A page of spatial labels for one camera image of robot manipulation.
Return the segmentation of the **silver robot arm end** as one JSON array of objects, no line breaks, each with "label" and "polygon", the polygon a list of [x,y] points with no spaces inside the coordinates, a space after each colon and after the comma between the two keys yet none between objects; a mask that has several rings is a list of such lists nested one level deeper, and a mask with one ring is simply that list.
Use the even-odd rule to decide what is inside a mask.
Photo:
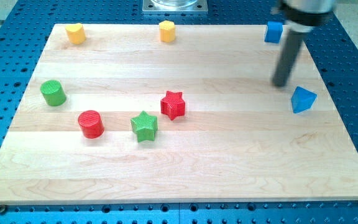
[{"label": "silver robot arm end", "polygon": [[282,12],[291,30],[308,33],[329,22],[335,3],[336,0],[277,0],[271,13]]}]

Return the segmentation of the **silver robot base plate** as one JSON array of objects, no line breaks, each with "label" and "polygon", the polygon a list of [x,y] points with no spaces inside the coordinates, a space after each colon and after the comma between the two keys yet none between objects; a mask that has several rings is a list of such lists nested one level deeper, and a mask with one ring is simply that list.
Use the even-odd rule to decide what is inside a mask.
[{"label": "silver robot base plate", "polygon": [[146,14],[161,13],[207,13],[207,0],[142,0],[142,12]]}]

